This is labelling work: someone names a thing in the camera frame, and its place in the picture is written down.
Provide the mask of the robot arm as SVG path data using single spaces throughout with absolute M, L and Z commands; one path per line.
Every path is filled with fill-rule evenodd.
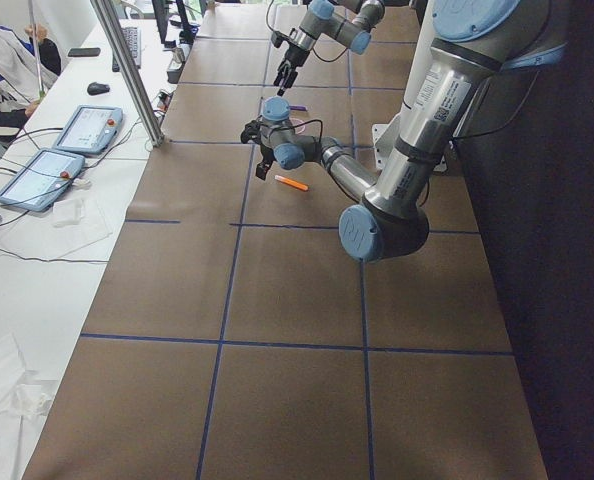
M 290 89 L 309 55 L 322 35 L 342 45 L 346 50 L 363 54 L 371 41 L 371 31 L 383 20 L 387 8 L 410 6 L 414 1 L 311 1 L 297 28 L 286 34 L 271 30 L 271 43 L 279 48 L 288 45 L 277 68 L 273 85 L 277 95 Z
M 339 220 L 346 252 L 363 262 L 419 250 L 429 223 L 417 201 L 481 84 L 501 72 L 558 62 L 565 50 L 566 1 L 431 1 L 400 112 L 383 127 L 375 152 L 379 174 L 337 140 L 298 133 L 282 94 L 265 100 L 243 129 L 262 153 L 256 174 L 319 164 L 353 200 Z

